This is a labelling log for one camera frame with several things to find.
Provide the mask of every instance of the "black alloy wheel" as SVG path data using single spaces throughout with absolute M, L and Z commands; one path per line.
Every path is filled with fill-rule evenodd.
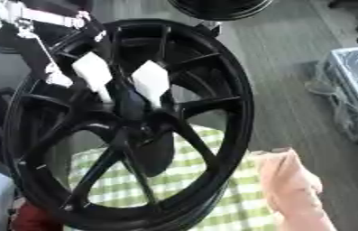
M 169 0 L 183 14 L 208 21 L 233 21 L 265 9 L 272 0 Z
M 253 100 L 242 66 L 219 41 L 194 27 L 165 20 L 127 20 L 105 25 L 113 43 L 107 88 L 115 100 L 100 102 L 76 77 L 70 64 L 93 48 L 80 34 L 51 48 L 62 70 L 74 80 L 69 88 L 50 86 L 33 77 L 16 90 L 5 122 L 4 155 L 17 186 L 34 205 L 68 226 L 83 230 L 186 230 L 202 220 L 225 190 L 251 138 Z M 199 100 L 178 102 L 170 91 L 153 109 L 133 90 L 131 74 L 153 60 Z M 214 154 L 189 124 L 193 116 L 225 112 L 225 139 Z M 40 121 L 49 112 L 49 119 Z M 106 151 L 74 189 L 51 173 L 46 152 L 77 131 L 90 131 L 107 143 Z M 138 150 L 164 135 L 179 134 L 202 156 L 207 169 L 187 188 L 158 199 L 148 183 L 149 162 Z M 110 208 L 88 200 L 94 183 L 117 162 L 137 179 L 148 203 Z M 163 161 L 168 168 L 169 158 Z

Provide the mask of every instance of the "pink cloth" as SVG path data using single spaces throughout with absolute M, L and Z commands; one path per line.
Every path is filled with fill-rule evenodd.
M 294 150 L 264 152 L 253 158 L 279 231 L 336 231 L 317 196 L 323 190 L 320 179 L 302 165 Z

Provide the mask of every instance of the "gray carpet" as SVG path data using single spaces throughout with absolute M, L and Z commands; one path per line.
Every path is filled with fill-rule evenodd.
M 96 0 L 94 13 L 103 22 L 157 17 L 196 23 L 166 0 Z M 226 23 L 219 39 L 247 69 L 253 85 L 256 121 L 250 149 L 295 148 L 323 180 L 322 200 L 337 228 L 358 230 L 358 147 L 337 132 L 326 101 L 304 88 L 313 63 L 341 46 L 323 15 L 308 0 L 280 0 L 253 18 Z M 8 66 L 0 67 L 0 87 L 14 86 L 25 75 L 22 68 L 23 74 L 4 79 L 20 66 L 17 57 L 12 59 L 0 57 Z

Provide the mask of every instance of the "box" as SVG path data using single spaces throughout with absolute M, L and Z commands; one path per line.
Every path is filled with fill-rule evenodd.
M 336 124 L 358 143 L 358 47 L 331 51 L 307 88 L 329 99 Z

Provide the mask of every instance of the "green checkered cloth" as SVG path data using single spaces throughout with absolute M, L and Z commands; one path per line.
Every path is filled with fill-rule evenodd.
M 198 125 L 193 125 L 193 128 L 210 149 L 217 153 L 224 134 Z M 174 141 L 176 153 L 171 166 L 161 175 L 149 178 L 158 199 L 169 198 L 185 189 L 206 169 L 203 158 L 189 143 L 176 134 Z M 94 149 L 73 156 L 69 175 L 72 189 L 104 150 Z M 147 203 L 136 178 L 122 163 L 117 163 L 95 183 L 89 200 L 102 206 L 118 208 L 138 207 Z M 249 160 L 247 156 L 243 158 L 217 206 L 190 230 L 276 230 L 253 160 Z

